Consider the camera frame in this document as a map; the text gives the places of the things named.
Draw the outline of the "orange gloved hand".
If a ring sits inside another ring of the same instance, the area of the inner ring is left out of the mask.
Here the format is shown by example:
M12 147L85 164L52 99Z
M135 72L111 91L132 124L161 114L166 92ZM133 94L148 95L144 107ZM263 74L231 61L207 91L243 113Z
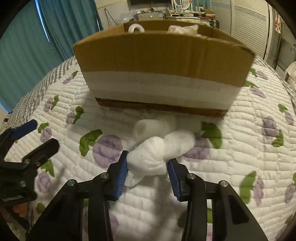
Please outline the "orange gloved hand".
M14 205L13 211L14 213L17 213L19 217L25 217L28 212L28 206L26 203Z

